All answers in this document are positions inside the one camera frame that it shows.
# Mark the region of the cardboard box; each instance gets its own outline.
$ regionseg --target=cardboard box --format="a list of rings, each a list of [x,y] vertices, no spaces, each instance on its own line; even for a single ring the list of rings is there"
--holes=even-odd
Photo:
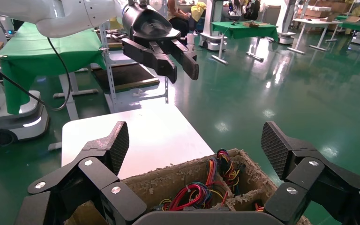
[[[297,14],[297,18],[300,18],[300,14],[301,14],[301,8],[299,8],[298,10],[298,14]],[[306,18],[307,16],[313,17],[313,18],[326,18],[329,15],[331,15],[332,12],[328,12],[328,11],[314,11],[311,9],[307,9],[306,13],[304,14],[304,18]]]
[[[310,0],[310,1],[308,2],[308,5],[309,5],[309,6],[314,6],[316,2],[317,2],[317,0]]]
[[[325,18],[330,15],[330,12],[328,12],[328,11],[313,11],[313,10],[307,9],[304,16],[306,16],[306,15],[316,17],[316,18]]]
[[[332,1],[317,1],[316,6],[331,7],[332,12],[347,13],[350,10],[351,4],[344,2],[332,2]]]
[[[336,19],[336,17],[340,15],[340,13],[333,13],[330,16],[328,16],[327,18],[322,18],[320,19],[321,21],[327,21],[327,22],[332,22]]]
[[[228,151],[228,154],[236,165],[245,165],[245,171],[239,176],[239,189],[241,195],[234,196],[231,189],[223,182],[219,176],[219,172],[215,178],[216,181],[222,182],[224,189],[228,192],[228,197],[225,201],[225,206],[230,211],[250,211],[253,210],[252,203],[255,200],[262,200],[266,203],[267,200],[274,194],[277,187],[268,178],[268,176],[255,164],[242,150],[233,149]],[[209,158],[216,155],[196,159],[185,162],[179,165],[157,169],[142,175],[134,176],[122,180],[127,184],[144,202],[147,208],[151,209],[153,206],[159,205],[161,200],[165,198],[173,198],[177,192],[185,187],[187,184],[194,181],[206,182],[207,171],[206,164]],[[213,199],[213,208],[221,206],[221,199]],[[88,215],[96,220],[96,225],[100,225],[100,215],[90,215],[91,213],[98,214],[96,209],[91,208],[90,204],[83,204],[78,207],[73,216],[66,222],[67,225],[89,225],[89,220],[83,218],[83,215]],[[311,225],[311,223],[302,216],[297,223],[298,225]]]

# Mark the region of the glossy floor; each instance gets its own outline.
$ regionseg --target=glossy floor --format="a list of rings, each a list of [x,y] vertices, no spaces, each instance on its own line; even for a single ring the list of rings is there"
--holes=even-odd
[[[265,121],[275,121],[287,135],[310,141],[331,162],[360,174],[359,46],[340,36],[337,43],[323,43],[327,52],[306,47],[318,39],[319,34],[304,37],[300,50],[306,55],[262,40],[257,55],[265,58],[263,63],[245,55],[256,38],[229,40],[224,53],[228,66],[198,49],[199,80],[191,81],[179,70],[179,80],[171,86],[171,104],[214,151],[244,149],[277,184],[260,147]],[[99,88],[87,74],[79,74],[77,80],[80,89]],[[50,104],[62,102],[52,99],[61,91],[56,77],[39,77],[33,89]],[[108,113],[101,93],[75,100],[80,118]],[[13,223],[32,181],[60,167],[60,151],[48,152],[47,146],[61,140],[69,117],[66,110],[49,114],[43,137],[0,148],[0,225]],[[316,204],[305,215],[314,225],[337,224]]]

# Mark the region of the screw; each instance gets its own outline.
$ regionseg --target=screw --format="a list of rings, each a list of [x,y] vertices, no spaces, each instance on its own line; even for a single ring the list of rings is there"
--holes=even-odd
[[[92,160],[88,160],[85,162],[85,165],[92,165],[93,161]]]
[[[288,187],[286,190],[287,190],[287,192],[289,192],[291,195],[297,194],[296,189],[294,189],[294,188],[292,188],[292,187]]]
[[[113,187],[112,189],[111,189],[111,193],[113,193],[113,194],[117,194],[117,193],[119,193],[120,192],[120,187]]]
[[[318,165],[318,163],[316,161],[313,161],[313,160],[309,161],[308,163],[310,163],[311,165],[314,165],[314,166]]]
[[[46,183],[43,182],[43,181],[42,181],[42,182],[39,182],[38,184],[35,185],[35,188],[36,188],[36,189],[41,189],[41,188],[43,188],[43,187],[45,186],[45,184],[46,184]]]

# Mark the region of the metal rack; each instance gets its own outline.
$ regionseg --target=metal rack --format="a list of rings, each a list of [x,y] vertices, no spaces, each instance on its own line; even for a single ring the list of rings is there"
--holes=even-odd
[[[114,61],[110,58],[110,53],[109,53],[109,47],[108,47],[108,42],[107,42],[107,32],[105,30],[105,26],[104,24],[100,25],[100,37],[101,37],[101,43],[102,43],[102,50],[103,50],[103,57],[104,57],[104,62],[105,62],[105,66],[107,69],[107,76],[108,76],[108,82],[109,82],[109,86],[110,86],[110,95],[105,95],[105,99],[107,101],[108,107],[110,109],[110,113],[118,113],[118,106],[120,104],[123,104],[123,102],[118,101],[117,99],[117,95],[115,93],[115,84],[114,84],[114,78],[113,78],[113,71],[111,69],[111,65],[118,63],[117,61]],[[140,101],[144,101],[144,100],[149,100],[149,99],[154,99],[154,98],[162,98],[165,97],[165,103],[168,104],[169,103],[169,79],[167,77],[165,77],[165,92],[163,94],[159,94],[159,95],[146,95],[143,97],[138,97],[137,100],[132,101],[132,102],[126,102],[126,104],[131,104],[131,103],[136,103],[136,102],[140,102]]]

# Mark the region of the metal shelf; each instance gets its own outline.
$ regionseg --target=metal shelf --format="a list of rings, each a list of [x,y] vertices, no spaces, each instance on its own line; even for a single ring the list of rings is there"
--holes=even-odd
[[[105,66],[107,68],[107,76],[108,76],[108,82],[110,86],[110,94],[105,95],[105,99],[107,101],[108,107],[110,109],[110,113],[118,113],[118,106],[119,104],[123,104],[123,102],[118,101],[117,94],[115,93],[115,84],[113,79],[113,71],[111,69],[111,65],[115,64],[127,64],[135,62],[131,58],[127,57],[121,52],[109,52],[108,51],[108,42],[107,42],[107,33],[105,31],[104,24],[100,26],[100,37],[101,37],[101,43],[103,45],[103,57]],[[154,99],[154,98],[162,98],[165,97],[165,103],[169,103],[169,80],[167,77],[165,77],[165,92],[163,94],[158,95],[146,95],[137,98],[135,101],[126,102],[126,104],[132,104],[144,100]]]

